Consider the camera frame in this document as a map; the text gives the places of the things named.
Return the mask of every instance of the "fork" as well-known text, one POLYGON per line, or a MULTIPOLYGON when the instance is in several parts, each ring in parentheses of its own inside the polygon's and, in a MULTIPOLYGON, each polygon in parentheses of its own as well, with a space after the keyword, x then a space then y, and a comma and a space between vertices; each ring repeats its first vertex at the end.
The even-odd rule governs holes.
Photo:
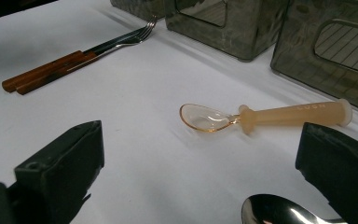
POLYGON ((144 42, 151 34, 157 23, 153 17, 147 25, 141 29, 109 40, 84 52, 78 50, 51 63, 39 66, 2 82, 5 91, 17 91, 23 95, 36 90, 60 77, 64 77, 75 70, 97 61, 107 53, 126 46, 133 46, 144 42))

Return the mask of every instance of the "metal spoon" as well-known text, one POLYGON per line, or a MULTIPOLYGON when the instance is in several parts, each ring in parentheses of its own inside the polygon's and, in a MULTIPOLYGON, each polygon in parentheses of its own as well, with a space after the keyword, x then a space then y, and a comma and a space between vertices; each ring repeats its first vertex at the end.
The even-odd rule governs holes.
POLYGON ((250 133, 256 124, 301 126, 304 122, 311 122, 346 126, 351 122, 351 114, 351 105, 344 99, 260 111, 241 105, 239 115, 229 115, 202 105, 189 104, 180 108, 180 117, 187 126, 207 133, 217 132, 235 123, 240 123, 245 133, 250 133))
POLYGON ((270 194, 249 197, 242 206, 243 224, 347 224, 343 219, 325 220, 287 199, 270 194))

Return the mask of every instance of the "clear plastic spoon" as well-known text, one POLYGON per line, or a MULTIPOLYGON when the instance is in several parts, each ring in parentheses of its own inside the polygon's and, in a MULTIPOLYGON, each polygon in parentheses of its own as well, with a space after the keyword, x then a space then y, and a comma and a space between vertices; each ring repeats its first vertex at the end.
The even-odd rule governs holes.
POLYGON ((182 121, 198 131, 214 133, 231 124, 240 123, 242 130, 248 134, 255 125, 303 125, 310 122, 321 125, 346 126, 351 122, 352 110, 347 100, 322 102, 307 105, 292 105, 281 108, 254 111, 241 105, 240 114, 229 115, 202 105, 182 105, 182 121))

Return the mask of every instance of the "metal box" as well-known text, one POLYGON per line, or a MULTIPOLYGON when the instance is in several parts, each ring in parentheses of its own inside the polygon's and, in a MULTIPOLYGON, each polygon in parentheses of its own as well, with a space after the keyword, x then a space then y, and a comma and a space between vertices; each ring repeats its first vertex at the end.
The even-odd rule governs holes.
POLYGON ((165 0, 167 28, 251 61, 273 45, 288 0, 165 0))
POLYGON ((292 0, 271 68, 358 107, 358 0, 292 0))
POLYGON ((110 0, 113 7, 120 8, 145 21, 153 16, 157 19, 165 16, 164 0, 110 0))

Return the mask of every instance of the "cutlery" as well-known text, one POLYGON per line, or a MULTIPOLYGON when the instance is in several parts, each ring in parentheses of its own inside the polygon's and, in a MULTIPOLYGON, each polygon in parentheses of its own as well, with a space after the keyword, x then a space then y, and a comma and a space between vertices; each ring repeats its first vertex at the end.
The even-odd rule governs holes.
POLYGON ((248 134, 255 125, 303 125, 304 122, 321 125, 346 126, 351 122, 351 105, 347 100, 293 105, 281 108, 254 111, 246 105, 240 106, 240 114, 229 115, 203 105, 182 105, 182 121, 198 131, 214 133, 231 124, 239 123, 248 134))
POLYGON ((116 49, 133 46, 144 42, 152 32, 157 22, 153 19, 143 28, 109 40, 84 52, 78 50, 61 57, 51 63, 39 66, 31 71, 25 72, 2 82, 5 91, 16 91, 23 95, 42 87, 60 77, 64 77, 75 70, 93 63, 116 49))
POLYGON ((347 224, 343 219, 321 219, 285 198, 256 194, 242 206, 243 224, 347 224))

